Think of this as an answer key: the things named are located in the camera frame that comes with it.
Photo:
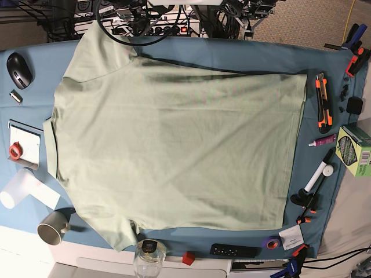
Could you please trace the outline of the blue black clamp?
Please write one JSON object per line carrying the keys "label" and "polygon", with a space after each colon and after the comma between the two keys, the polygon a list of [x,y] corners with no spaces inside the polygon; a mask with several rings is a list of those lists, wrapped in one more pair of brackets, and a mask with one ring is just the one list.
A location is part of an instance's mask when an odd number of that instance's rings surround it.
{"label": "blue black clamp", "polygon": [[361,37],[367,30],[366,24],[353,24],[351,27],[347,39],[340,46],[341,50],[351,50],[352,52],[358,50],[362,45]]}

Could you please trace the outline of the black computer mouse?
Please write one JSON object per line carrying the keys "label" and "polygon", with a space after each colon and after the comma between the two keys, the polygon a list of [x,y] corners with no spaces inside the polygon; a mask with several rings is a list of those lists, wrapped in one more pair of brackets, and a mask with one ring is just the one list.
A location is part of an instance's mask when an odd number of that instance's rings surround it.
{"label": "black computer mouse", "polygon": [[24,57],[17,52],[12,53],[6,67],[14,84],[21,90],[27,88],[33,80],[33,75]]}

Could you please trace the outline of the white paper card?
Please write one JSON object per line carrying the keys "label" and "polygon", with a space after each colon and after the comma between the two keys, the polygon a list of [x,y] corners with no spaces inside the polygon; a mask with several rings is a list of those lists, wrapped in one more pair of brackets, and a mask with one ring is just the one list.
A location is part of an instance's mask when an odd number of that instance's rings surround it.
{"label": "white paper card", "polygon": [[295,225],[291,228],[279,232],[283,249],[288,251],[304,243],[300,225]]}

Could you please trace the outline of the light green T-shirt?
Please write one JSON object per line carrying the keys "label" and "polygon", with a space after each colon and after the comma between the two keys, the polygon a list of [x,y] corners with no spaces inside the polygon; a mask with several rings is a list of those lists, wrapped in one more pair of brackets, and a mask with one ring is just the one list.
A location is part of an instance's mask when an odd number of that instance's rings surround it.
{"label": "light green T-shirt", "polygon": [[141,57],[93,23],[43,123],[48,173],[117,251],[132,225],[279,229],[306,83]]}

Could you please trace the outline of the green cardboard box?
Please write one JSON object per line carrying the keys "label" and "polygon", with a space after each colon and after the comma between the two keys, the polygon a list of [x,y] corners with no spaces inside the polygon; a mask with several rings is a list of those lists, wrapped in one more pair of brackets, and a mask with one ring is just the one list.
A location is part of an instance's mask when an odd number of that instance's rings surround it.
{"label": "green cardboard box", "polygon": [[370,135],[355,123],[340,127],[336,155],[354,177],[370,177]]}

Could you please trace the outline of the clear glass jar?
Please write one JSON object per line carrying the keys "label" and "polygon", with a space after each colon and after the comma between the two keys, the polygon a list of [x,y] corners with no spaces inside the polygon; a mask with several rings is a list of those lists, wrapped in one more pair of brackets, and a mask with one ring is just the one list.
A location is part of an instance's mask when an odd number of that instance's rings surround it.
{"label": "clear glass jar", "polygon": [[146,239],[138,242],[133,266],[136,277],[158,277],[168,250],[157,240]]}

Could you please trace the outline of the white round cap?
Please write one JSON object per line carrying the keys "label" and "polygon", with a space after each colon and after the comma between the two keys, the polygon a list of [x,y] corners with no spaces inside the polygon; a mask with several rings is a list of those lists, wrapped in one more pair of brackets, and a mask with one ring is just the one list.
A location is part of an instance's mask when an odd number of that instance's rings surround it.
{"label": "white round cap", "polygon": [[334,168],[332,165],[330,164],[327,164],[323,171],[322,171],[322,174],[325,176],[325,177],[330,177],[332,174],[334,173]]}

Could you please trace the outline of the small silver black lighter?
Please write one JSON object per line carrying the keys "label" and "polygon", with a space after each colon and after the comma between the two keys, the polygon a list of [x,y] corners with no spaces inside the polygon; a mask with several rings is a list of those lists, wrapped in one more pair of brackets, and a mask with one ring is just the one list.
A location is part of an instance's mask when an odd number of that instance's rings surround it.
{"label": "small silver black lighter", "polygon": [[23,102],[23,98],[21,95],[18,94],[15,90],[12,90],[9,95],[12,99],[14,99],[18,104],[21,104]]}

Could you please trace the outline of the red tape roll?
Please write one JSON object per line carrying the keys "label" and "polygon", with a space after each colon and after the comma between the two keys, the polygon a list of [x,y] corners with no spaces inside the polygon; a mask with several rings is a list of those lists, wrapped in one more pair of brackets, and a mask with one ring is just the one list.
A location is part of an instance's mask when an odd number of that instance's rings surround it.
{"label": "red tape roll", "polygon": [[12,159],[18,160],[23,154],[23,150],[19,142],[14,142],[10,147],[9,147],[9,155]]}

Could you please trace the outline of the red cube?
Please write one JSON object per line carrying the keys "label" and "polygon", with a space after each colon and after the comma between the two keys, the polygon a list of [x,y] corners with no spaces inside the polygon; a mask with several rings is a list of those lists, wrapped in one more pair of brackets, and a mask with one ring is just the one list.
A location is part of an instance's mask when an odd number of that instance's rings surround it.
{"label": "red cube", "polygon": [[195,254],[193,252],[187,251],[183,254],[182,263],[191,266],[195,261]]}

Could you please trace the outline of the grey ceramic mug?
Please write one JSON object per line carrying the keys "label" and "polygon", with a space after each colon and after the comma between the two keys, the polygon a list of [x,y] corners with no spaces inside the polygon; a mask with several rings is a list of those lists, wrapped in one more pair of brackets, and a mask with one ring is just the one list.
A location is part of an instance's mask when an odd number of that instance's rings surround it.
{"label": "grey ceramic mug", "polygon": [[71,225],[65,215],[54,211],[37,226],[37,234],[45,243],[56,246],[70,229]]}

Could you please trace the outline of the blue table cloth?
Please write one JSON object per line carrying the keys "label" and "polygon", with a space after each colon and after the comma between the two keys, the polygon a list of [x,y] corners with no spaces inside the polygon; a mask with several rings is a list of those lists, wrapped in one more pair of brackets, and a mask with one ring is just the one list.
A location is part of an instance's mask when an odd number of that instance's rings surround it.
{"label": "blue table cloth", "polygon": [[[78,41],[47,43],[1,51],[1,190],[14,177],[21,165],[8,160],[9,129],[8,121],[16,120],[29,126],[41,129],[42,122],[51,116],[54,105],[54,91],[60,83],[72,57]],[[30,87],[20,94],[23,103],[16,104],[8,95],[15,87],[6,69],[6,61],[10,54],[18,52],[34,71],[34,81]],[[179,65],[198,68],[209,68],[221,71],[241,72],[248,75],[267,73],[307,74],[308,82],[314,82],[315,75],[323,71],[329,78],[327,89],[332,94],[334,119],[337,121],[334,130],[340,125],[357,121],[358,116],[346,112],[340,113],[338,106],[346,105],[340,101],[339,95],[343,86],[348,84],[347,96],[365,97],[363,89],[370,85],[370,77],[366,77],[370,66],[364,65],[354,78],[344,80],[345,69],[351,60],[352,53],[348,51],[332,52],[308,49],[290,45],[253,41],[230,41],[226,39],[178,38],[164,41],[136,50],[139,55],[149,58],[169,61]],[[310,175],[325,156],[329,147],[308,147],[310,140],[321,137],[315,128],[317,118],[317,99],[314,85],[307,85],[307,102],[299,131],[298,146],[294,159],[294,172],[290,182],[289,195],[297,192],[310,179]],[[44,184],[61,194],[57,208],[72,207],[65,190],[52,178],[46,170],[46,151],[43,136],[41,137],[39,169],[36,177]],[[320,243],[325,230],[329,232],[330,213],[336,203],[339,188],[343,187],[341,180],[345,166],[337,157],[332,162],[338,167],[334,177],[326,179],[319,191],[323,202],[312,223],[301,226],[305,243],[310,245],[308,256],[315,258],[320,249]],[[13,209],[5,208],[1,203],[1,226],[19,231],[36,233],[37,225],[51,210],[32,196],[27,196]],[[67,234],[67,241],[102,248],[112,248],[77,214],[72,215],[72,224],[82,228],[81,232]],[[263,240],[277,231],[219,231],[204,228],[177,228],[163,231],[146,231],[144,234],[155,239],[165,240],[165,244],[175,256],[186,251],[194,251],[198,258],[210,257],[213,243],[240,246],[256,246],[255,241]]]}

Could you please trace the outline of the orange black utility knife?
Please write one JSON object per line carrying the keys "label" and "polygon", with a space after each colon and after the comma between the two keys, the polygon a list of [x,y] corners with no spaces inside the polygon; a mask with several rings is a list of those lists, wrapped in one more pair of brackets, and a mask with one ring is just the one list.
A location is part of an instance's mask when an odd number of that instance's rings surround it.
{"label": "orange black utility knife", "polygon": [[327,79],[324,72],[316,75],[315,88],[318,106],[318,128],[321,134],[326,134],[333,126],[333,113],[330,96],[327,91]]}

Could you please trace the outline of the white notepad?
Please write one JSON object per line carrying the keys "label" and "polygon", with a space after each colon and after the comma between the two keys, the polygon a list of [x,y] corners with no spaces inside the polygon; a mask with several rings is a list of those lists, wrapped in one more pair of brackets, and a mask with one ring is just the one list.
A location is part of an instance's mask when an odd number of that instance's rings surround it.
{"label": "white notepad", "polygon": [[8,129],[10,135],[9,146],[14,142],[19,142],[23,150],[20,159],[14,160],[10,157],[8,148],[8,159],[22,166],[38,170],[43,130],[13,119],[8,121]]}

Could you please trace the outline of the black orange bar clamp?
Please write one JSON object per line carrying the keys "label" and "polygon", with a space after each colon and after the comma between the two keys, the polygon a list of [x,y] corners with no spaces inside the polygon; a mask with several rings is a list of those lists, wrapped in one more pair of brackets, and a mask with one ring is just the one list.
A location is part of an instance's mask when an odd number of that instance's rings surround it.
{"label": "black orange bar clamp", "polygon": [[326,178],[327,177],[321,175],[309,192],[305,192],[304,189],[300,189],[297,194],[294,194],[290,197],[290,201],[293,204],[301,206],[303,208],[303,212],[296,218],[297,224],[311,222],[311,217],[306,216],[308,212],[312,214],[317,213],[317,204],[319,200],[318,192],[321,189]]}

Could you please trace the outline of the black remote control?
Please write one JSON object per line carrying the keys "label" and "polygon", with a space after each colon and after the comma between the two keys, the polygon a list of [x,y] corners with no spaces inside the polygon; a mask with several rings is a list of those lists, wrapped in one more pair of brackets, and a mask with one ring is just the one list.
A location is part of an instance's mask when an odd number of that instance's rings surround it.
{"label": "black remote control", "polygon": [[209,254],[226,257],[255,258],[261,253],[261,247],[235,246],[215,243]]}

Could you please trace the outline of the purple glue tube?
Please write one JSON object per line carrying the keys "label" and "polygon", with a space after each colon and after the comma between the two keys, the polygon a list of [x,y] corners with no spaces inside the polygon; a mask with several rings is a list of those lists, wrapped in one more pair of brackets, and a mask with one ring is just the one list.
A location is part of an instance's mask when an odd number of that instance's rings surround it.
{"label": "purple glue tube", "polygon": [[318,138],[314,140],[313,142],[309,143],[309,147],[318,147],[320,145],[330,144],[335,142],[337,139],[337,134],[332,134],[330,136]]}

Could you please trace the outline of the black power strip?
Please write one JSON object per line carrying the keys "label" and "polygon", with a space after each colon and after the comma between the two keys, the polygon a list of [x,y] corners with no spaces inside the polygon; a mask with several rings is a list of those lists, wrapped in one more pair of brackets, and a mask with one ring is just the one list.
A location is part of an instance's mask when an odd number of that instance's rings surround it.
{"label": "black power strip", "polygon": [[[151,27],[144,36],[164,36],[164,34],[171,29],[170,25],[155,25]],[[141,33],[144,30],[134,29],[129,24],[121,24],[117,26],[113,26],[111,29],[111,33],[113,35],[122,35],[122,36],[141,36]],[[183,37],[190,37],[191,32],[186,26],[176,26],[168,36],[183,36]]]}

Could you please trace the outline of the purple tape roll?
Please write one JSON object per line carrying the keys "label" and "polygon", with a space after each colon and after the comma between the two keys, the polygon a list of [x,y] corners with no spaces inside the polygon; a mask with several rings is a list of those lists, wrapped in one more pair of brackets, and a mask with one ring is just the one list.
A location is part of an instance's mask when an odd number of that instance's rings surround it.
{"label": "purple tape roll", "polygon": [[279,235],[270,236],[263,240],[261,247],[266,250],[274,250],[281,246],[282,241]]}

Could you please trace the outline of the blue orange spring clamp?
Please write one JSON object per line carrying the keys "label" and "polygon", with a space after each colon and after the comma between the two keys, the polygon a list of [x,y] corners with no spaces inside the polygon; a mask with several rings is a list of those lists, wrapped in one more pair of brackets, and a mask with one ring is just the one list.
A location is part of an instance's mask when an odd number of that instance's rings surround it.
{"label": "blue orange spring clamp", "polygon": [[299,278],[304,261],[307,257],[309,246],[303,244],[294,253],[293,257],[285,264],[284,270],[270,276],[270,278]]}

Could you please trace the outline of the white black marker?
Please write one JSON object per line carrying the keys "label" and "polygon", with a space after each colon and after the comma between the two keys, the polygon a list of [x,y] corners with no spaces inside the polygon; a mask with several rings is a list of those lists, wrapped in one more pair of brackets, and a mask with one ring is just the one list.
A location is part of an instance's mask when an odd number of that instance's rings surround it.
{"label": "white black marker", "polygon": [[330,149],[327,152],[327,154],[325,155],[324,159],[321,161],[321,163],[319,164],[318,168],[316,169],[316,171],[314,172],[314,174],[312,175],[312,177],[310,178],[310,180],[307,182],[307,185],[304,187],[304,191],[305,192],[309,192],[313,188],[313,186],[315,185],[315,183],[317,182],[318,178],[321,175],[323,175],[322,174],[322,171],[323,171],[324,167],[327,164],[330,164],[330,159],[332,158],[333,154],[334,154],[334,148]]}

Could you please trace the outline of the black square box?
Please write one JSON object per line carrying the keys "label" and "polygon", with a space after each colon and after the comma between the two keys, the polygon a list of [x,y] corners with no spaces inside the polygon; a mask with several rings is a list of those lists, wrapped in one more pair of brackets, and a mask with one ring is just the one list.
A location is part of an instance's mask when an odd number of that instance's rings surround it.
{"label": "black square box", "polygon": [[363,100],[359,97],[350,97],[347,102],[346,111],[349,114],[360,115],[362,112]]}

